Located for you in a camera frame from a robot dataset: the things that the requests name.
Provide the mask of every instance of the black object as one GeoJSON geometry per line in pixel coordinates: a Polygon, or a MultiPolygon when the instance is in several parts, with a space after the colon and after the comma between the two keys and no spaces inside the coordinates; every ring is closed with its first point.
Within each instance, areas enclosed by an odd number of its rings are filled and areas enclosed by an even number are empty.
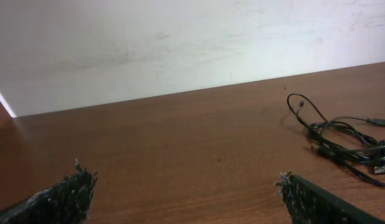
{"type": "Polygon", "coordinates": [[[354,168],[350,162],[356,162],[371,166],[375,174],[385,174],[385,140],[377,141],[371,136],[365,135],[352,127],[352,125],[339,121],[340,119],[358,119],[361,121],[369,122],[373,125],[385,127],[385,119],[369,119],[369,118],[357,118],[352,116],[340,116],[332,120],[327,120],[317,109],[317,107],[304,95],[298,93],[292,93],[288,95],[287,104],[292,113],[297,117],[298,121],[306,127],[308,132],[308,138],[312,140],[314,148],[317,150],[319,155],[330,159],[336,164],[348,168],[352,173],[357,175],[359,178],[374,184],[379,187],[385,187],[385,183],[376,180],[369,175],[361,172],[354,168]],[[296,95],[303,97],[309,102],[312,107],[317,111],[318,115],[323,118],[324,122],[313,123],[309,125],[300,116],[299,111],[304,105],[302,100],[299,103],[299,109],[295,111],[290,105],[290,97],[296,95]],[[336,131],[340,131],[344,134],[350,135],[359,140],[365,146],[364,149],[349,150],[337,143],[331,142],[323,137],[323,133],[327,128],[333,128],[336,131]]]}
{"type": "Polygon", "coordinates": [[[298,175],[280,174],[280,193],[293,224],[384,224],[385,222],[356,208],[298,175]]]}
{"type": "Polygon", "coordinates": [[[97,173],[80,168],[77,160],[75,168],[77,173],[64,177],[64,181],[1,210],[0,224],[83,223],[93,198],[97,173]]]}

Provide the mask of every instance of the white strip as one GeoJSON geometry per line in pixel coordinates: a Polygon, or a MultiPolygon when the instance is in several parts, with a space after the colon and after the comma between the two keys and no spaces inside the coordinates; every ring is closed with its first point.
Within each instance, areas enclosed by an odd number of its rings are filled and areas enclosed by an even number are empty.
{"type": "Polygon", "coordinates": [[[12,118],[16,118],[16,114],[12,111],[10,105],[8,105],[7,101],[4,99],[4,97],[1,95],[0,93],[0,102],[1,104],[3,105],[3,107],[6,109],[6,111],[8,112],[8,114],[12,117],[12,118]]]}

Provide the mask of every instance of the wooden table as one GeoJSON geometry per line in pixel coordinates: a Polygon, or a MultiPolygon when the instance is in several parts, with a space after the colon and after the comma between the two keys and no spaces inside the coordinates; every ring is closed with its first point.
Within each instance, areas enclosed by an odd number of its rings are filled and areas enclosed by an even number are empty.
{"type": "MultiPolygon", "coordinates": [[[[308,149],[292,92],[327,118],[385,118],[385,63],[16,118],[0,129],[0,209],[74,173],[78,158],[98,172],[88,223],[290,223],[273,186],[290,169],[385,220],[385,189],[308,149]]],[[[307,105],[302,116],[320,120],[307,105]]]]}

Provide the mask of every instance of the cable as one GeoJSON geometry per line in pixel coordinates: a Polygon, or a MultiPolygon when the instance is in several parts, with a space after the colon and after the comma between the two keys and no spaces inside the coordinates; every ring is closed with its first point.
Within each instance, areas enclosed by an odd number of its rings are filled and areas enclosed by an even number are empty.
{"type": "Polygon", "coordinates": [[[352,116],[340,116],[331,120],[327,120],[320,110],[314,105],[311,100],[306,96],[298,93],[291,93],[287,98],[287,105],[291,112],[297,117],[297,120],[306,127],[308,132],[308,138],[312,140],[313,147],[317,149],[319,155],[332,160],[340,166],[348,168],[353,174],[366,182],[374,184],[379,187],[385,187],[385,183],[377,179],[370,177],[369,175],[354,168],[349,162],[355,162],[358,164],[364,164],[374,167],[375,174],[385,174],[385,140],[377,141],[371,136],[365,135],[352,127],[352,125],[339,121],[341,119],[358,119],[361,121],[369,122],[375,126],[385,127],[385,119],[369,119],[369,118],[357,118],[352,116]],[[295,111],[290,104],[291,96],[300,96],[304,98],[312,107],[316,110],[318,115],[324,120],[324,122],[308,124],[300,115],[299,111],[303,108],[305,100],[299,102],[299,109],[295,111]],[[359,140],[364,148],[350,150],[335,142],[329,141],[323,137],[326,129],[332,128],[335,131],[342,132],[350,135],[359,140]]]}

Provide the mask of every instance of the wall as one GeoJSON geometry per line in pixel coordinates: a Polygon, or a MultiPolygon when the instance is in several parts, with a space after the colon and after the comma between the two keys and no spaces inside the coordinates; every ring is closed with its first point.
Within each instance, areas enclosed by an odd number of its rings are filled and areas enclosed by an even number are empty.
{"type": "Polygon", "coordinates": [[[17,116],[385,61],[385,0],[0,0],[17,116]]]}

